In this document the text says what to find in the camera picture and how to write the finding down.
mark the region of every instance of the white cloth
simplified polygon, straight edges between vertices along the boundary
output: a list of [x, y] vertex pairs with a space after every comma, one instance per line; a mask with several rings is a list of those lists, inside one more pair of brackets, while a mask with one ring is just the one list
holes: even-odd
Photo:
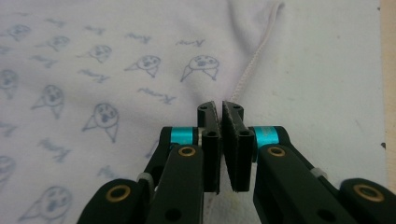
[[136, 179], [163, 126], [239, 98], [278, 7], [2, 1], [0, 223], [76, 223], [103, 184]]

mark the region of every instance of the white surface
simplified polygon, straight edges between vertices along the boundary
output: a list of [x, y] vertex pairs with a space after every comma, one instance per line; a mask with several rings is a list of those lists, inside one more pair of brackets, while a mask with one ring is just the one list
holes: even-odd
[[[284, 126], [292, 143], [315, 166], [327, 172], [335, 186], [343, 179], [358, 176], [385, 185], [385, 151], [380, 146], [384, 142], [384, 125], [379, 3], [284, 2], [274, 35], [239, 102], [246, 110], [246, 125]], [[75, 1], [62, 6], [48, 1], [32, 4], [5, 1], [0, 5], [0, 32], [4, 35], [0, 36], [0, 46], [3, 50], [10, 48], [6, 55], [0, 54], [0, 70], [13, 69], [19, 75], [12, 100], [0, 91], [0, 121], [17, 127], [9, 137], [0, 135], [0, 156], [9, 156], [16, 162], [12, 176], [0, 186], [0, 223], [18, 223], [20, 217], [37, 215], [28, 209], [51, 186], [65, 187], [73, 194], [64, 223], [76, 222], [101, 185], [116, 176], [137, 178], [162, 126], [195, 125], [198, 104], [215, 100], [219, 105], [221, 100], [230, 98], [235, 81], [262, 36], [268, 15], [264, 5], [208, 4], [202, 10], [196, 9], [199, 6], [183, 6], [194, 8], [194, 12], [177, 10], [175, 5], [168, 4], [137, 10], [143, 5], [115, 6], [106, 1], [102, 4]], [[169, 13], [163, 10], [165, 7], [171, 8]], [[159, 22], [157, 16], [169, 16], [172, 20]], [[198, 19], [214, 22], [214, 27], [196, 23]], [[175, 21], [178, 28], [169, 29]], [[32, 26], [32, 33], [16, 41], [6, 32], [14, 23]], [[219, 27], [226, 32], [220, 34]], [[150, 36], [149, 44], [130, 37], [130, 33]], [[45, 45], [54, 35], [68, 35], [70, 45], [59, 52], [50, 47], [35, 47]], [[180, 40], [202, 39], [205, 40], [202, 48], [176, 45]], [[76, 57], [86, 55], [96, 44], [110, 45], [114, 54], [104, 63]], [[161, 57], [156, 78], [146, 71], [123, 71], [142, 54]], [[180, 84], [189, 60], [200, 54], [216, 54], [220, 61], [218, 80], [213, 82], [204, 75], [202, 79], [188, 77]], [[47, 69], [44, 62], [29, 59], [34, 55], [59, 62]], [[109, 79], [99, 84], [95, 77], [78, 73], [81, 69], [90, 69]], [[58, 119], [50, 108], [30, 109], [43, 88], [51, 83], [63, 89], [65, 95]], [[166, 106], [161, 99], [138, 91], [140, 88], [177, 98], [172, 107]], [[105, 130], [81, 131], [98, 103], [111, 103], [120, 113], [114, 144]], [[55, 145], [52, 149], [58, 151], [44, 147], [45, 141], [40, 143], [47, 138]], [[53, 158], [67, 150], [70, 152], [64, 162]], [[222, 179], [222, 192], [213, 201], [206, 222], [258, 222], [251, 192], [233, 193], [228, 176]], [[20, 223], [43, 220], [32, 217]]]
[[[386, 186], [379, 2], [283, 2], [240, 100], [245, 124], [285, 127], [337, 188], [353, 177]], [[224, 190], [210, 223], [258, 223], [251, 200]]]
[[[0, 89], [0, 223], [75, 223], [103, 184], [136, 179], [163, 126], [195, 126], [198, 105], [231, 97], [271, 10], [255, 0], [2, 1], [0, 72], [18, 79]], [[146, 55], [157, 63], [143, 69]], [[210, 56], [204, 69], [199, 55]]]

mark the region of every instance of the dog face print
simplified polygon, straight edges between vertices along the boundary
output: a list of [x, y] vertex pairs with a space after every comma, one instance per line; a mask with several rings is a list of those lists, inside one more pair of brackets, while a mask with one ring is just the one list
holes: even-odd
[[15, 170], [15, 161], [7, 156], [0, 156], [0, 192]]
[[47, 40], [45, 44], [37, 45], [36, 47], [50, 47], [55, 51], [59, 52], [70, 43], [70, 39], [64, 35], [56, 35], [53, 38]]
[[119, 112], [109, 104], [99, 104], [93, 110], [93, 115], [82, 129], [83, 132], [93, 129], [105, 129], [113, 143], [116, 142], [117, 130], [119, 128]]
[[184, 73], [180, 82], [183, 82], [183, 80], [186, 79], [186, 77], [194, 71], [205, 73], [208, 76], [212, 77], [213, 80], [216, 80], [218, 67], [219, 61], [215, 58], [205, 55], [197, 56], [191, 59], [189, 65], [187, 65], [184, 69]]
[[78, 56], [79, 58], [94, 58], [99, 63], [104, 63], [111, 55], [111, 47], [106, 45], [96, 45], [89, 52]]
[[8, 100], [12, 99], [18, 87], [18, 75], [12, 70], [3, 70], [0, 73], [0, 90], [3, 90]]
[[68, 189], [62, 187], [51, 187], [44, 191], [38, 199], [24, 214], [19, 222], [26, 219], [41, 218], [46, 223], [63, 223], [67, 210], [72, 203], [72, 194]]
[[161, 59], [159, 57], [147, 55], [139, 59], [136, 63], [132, 64], [128, 68], [125, 68], [125, 71], [141, 69], [145, 70], [152, 77], [155, 77], [160, 62]]
[[58, 119], [64, 108], [64, 93], [54, 85], [48, 85], [42, 92], [41, 97], [32, 106], [32, 109], [47, 106], [52, 110], [53, 115]]
[[7, 29], [7, 34], [1, 36], [12, 36], [16, 41], [21, 41], [31, 33], [31, 29], [25, 25], [14, 25]]

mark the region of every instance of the metal ring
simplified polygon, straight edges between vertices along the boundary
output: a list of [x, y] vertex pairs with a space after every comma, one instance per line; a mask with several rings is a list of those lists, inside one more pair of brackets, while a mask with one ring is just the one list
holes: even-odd
[[193, 147], [183, 147], [181, 149], [178, 150], [178, 154], [180, 156], [184, 156], [184, 157], [190, 157], [195, 155], [195, 148]]
[[280, 147], [269, 147], [268, 153], [275, 157], [284, 157], [286, 155], [285, 150]]
[[382, 194], [381, 191], [379, 191], [378, 189], [375, 189], [371, 186], [365, 184], [358, 184], [353, 186], [353, 189], [359, 196], [368, 201], [380, 203], [385, 200], [384, 194]]
[[[113, 192], [118, 189], [123, 189], [124, 190], [123, 194], [121, 194], [120, 196], [113, 196]], [[126, 199], [130, 194], [131, 194], [131, 188], [129, 188], [126, 185], [117, 185], [107, 192], [106, 199], [111, 203], [118, 203]]]

